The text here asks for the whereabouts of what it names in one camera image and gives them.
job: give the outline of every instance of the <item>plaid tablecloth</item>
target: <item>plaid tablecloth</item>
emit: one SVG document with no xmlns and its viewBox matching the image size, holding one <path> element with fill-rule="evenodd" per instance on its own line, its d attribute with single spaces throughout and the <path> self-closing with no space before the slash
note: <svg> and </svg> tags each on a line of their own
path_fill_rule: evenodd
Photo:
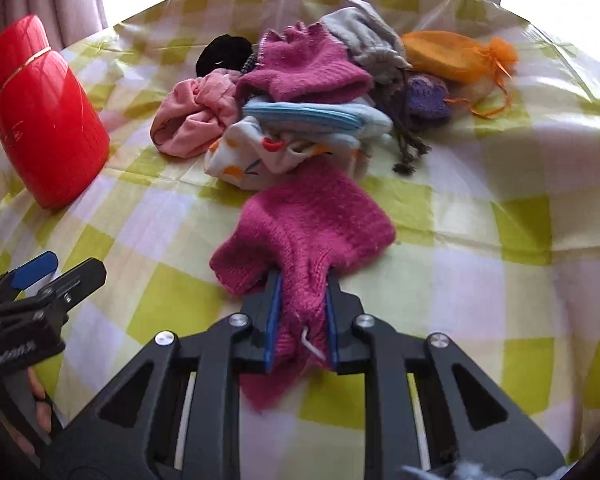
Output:
<svg viewBox="0 0 600 480">
<path fill-rule="evenodd" d="M 398 241 L 343 288 L 402 332 L 450 334 L 576 458 L 600 432 L 600 64 L 480 0 L 366 1 L 400 33 L 499 35 L 521 62 L 513 106 L 494 120 L 458 111 L 412 177 L 376 150 L 362 186 Z M 206 176 L 202 158 L 156 151 L 161 100 L 219 34 L 256 41 L 342 3 L 167 0 L 66 49 L 111 149 L 61 212 L 36 205 L 0 148 L 0 273 L 43 250 L 62 270 L 89 256 L 107 267 L 71 312 L 64 354 L 38 366 L 69 417 L 158 331 L 198 332 L 239 306 L 208 260 L 251 193 Z M 243 477 L 361 478 L 363 407 L 363 378 L 329 372 L 309 373 L 275 410 L 245 406 Z"/>
</svg>

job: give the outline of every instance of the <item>pink knitted sock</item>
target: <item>pink knitted sock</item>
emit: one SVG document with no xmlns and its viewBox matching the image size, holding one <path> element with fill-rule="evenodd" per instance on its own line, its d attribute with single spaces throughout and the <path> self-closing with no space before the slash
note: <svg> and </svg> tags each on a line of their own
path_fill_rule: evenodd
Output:
<svg viewBox="0 0 600 480">
<path fill-rule="evenodd" d="M 266 376 L 243 376 L 256 409 L 271 406 L 309 362 L 320 362 L 301 342 L 326 353 L 324 293 L 330 267 L 352 272 L 395 239 L 386 214 L 348 176 L 325 160 L 302 163 L 284 184 L 250 198 L 234 234 L 209 265 L 224 288 L 245 294 L 271 266 L 282 270 L 282 312 L 276 361 Z"/>
<path fill-rule="evenodd" d="M 323 24 L 297 22 L 282 34 L 264 34 L 256 68 L 238 79 L 235 97 L 246 99 L 256 89 L 276 102 L 342 104 L 372 86 L 371 74 L 349 61 L 346 47 Z"/>
</svg>

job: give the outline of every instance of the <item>black hair scrunchie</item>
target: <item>black hair scrunchie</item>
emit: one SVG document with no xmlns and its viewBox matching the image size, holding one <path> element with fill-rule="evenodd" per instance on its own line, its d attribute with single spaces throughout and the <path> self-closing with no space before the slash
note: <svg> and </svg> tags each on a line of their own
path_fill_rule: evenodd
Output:
<svg viewBox="0 0 600 480">
<path fill-rule="evenodd" d="M 251 43 L 240 36 L 223 34 L 209 43 L 196 63 L 196 75 L 204 77 L 216 68 L 240 71 L 252 54 Z"/>
</svg>

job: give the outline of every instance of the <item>blue gripper pad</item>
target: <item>blue gripper pad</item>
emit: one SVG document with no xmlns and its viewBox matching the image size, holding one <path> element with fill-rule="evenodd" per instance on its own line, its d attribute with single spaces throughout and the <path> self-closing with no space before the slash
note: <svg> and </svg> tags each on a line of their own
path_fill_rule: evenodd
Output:
<svg viewBox="0 0 600 480">
<path fill-rule="evenodd" d="M 264 364 L 268 372 L 273 368 L 274 358 L 276 356 L 276 342 L 278 341 L 278 320 L 280 319 L 280 307 L 282 304 L 282 273 L 278 274 L 276 287 L 273 291 L 273 298 L 269 307 L 269 317 L 267 318 L 267 335 L 264 346 Z"/>
<path fill-rule="evenodd" d="M 333 301 L 331 301 L 331 290 L 327 285 L 327 291 L 324 295 L 324 308 L 327 317 L 327 334 L 329 344 L 329 355 L 331 357 L 331 367 L 333 370 L 338 368 L 338 329 L 336 327 L 336 318 L 333 312 Z"/>
<path fill-rule="evenodd" d="M 11 288 L 25 290 L 58 268 L 58 257 L 51 251 L 40 254 L 13 271 Z"/>
</svg>

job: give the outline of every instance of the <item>orange drawstring pouch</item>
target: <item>orange drawstring pouch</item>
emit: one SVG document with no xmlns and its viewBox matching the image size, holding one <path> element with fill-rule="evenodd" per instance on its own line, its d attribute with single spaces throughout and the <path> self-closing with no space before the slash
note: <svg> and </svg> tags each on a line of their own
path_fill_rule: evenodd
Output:
<svg viewBox="0 0 600 480">
<path fill-rule="evenodd" d="M 417 30 L 403 35 L 402 42 L 413 70 L 464 84 L 487 77 L 505 95 L 505 102 L 500 108 L 482 113 L 476 111 L 468 99 L 445 99 L 446 102 L 465 102 L 471 112 L 479 117 L 492 117 L 510 106 L 511 97 L 502 75 L 511 77 L 509 72 L 518 62 L 518 53 L 512 44 L 502 38 L 492 38 L 488 45 L 483 45 L 455 32 Z"/>
</svg>

